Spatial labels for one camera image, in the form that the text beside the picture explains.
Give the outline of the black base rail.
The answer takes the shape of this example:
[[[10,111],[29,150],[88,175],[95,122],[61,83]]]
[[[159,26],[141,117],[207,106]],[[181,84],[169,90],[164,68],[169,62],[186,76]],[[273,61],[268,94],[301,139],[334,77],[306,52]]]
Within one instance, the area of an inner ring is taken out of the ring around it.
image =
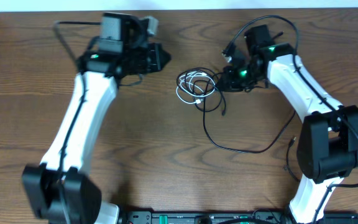
[[[122,214],[121,224],[200,224],[200,223],[294,223],[288,215],[270,210],[245,213],[157,213],[131,211]],[[317,224],[358,224],[357,213],[326,213]]]

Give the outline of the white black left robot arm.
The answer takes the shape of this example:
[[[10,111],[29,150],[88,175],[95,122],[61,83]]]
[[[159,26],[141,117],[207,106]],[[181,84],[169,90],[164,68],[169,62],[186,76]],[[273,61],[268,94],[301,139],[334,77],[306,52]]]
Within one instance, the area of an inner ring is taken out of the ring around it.
[[[52,145],[37,166],[27,165],[22,183],[34,215],[49,223],[117,223],[119,207],[105,202],[90,180],[91,160],[105,114],[128,75],[161,71],[171,56],[151,43],[152,16],[106,12],[100,32],[80,56],[73,94]]]

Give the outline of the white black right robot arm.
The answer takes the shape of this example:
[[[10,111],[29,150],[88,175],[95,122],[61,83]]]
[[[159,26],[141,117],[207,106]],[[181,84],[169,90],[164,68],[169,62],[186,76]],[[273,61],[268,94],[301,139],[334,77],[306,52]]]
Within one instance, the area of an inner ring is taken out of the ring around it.
[[[226,92],[266,81],[276,86],[302,122],[296,158],[302,176],[284,223],[318,223],[343,180],[358,167],[358,107],[333,98],[303,66],[297,46],[275,43],[266,25],[245,31],[250,60],[233,41],[223,50],[229,66],[218,81]]]

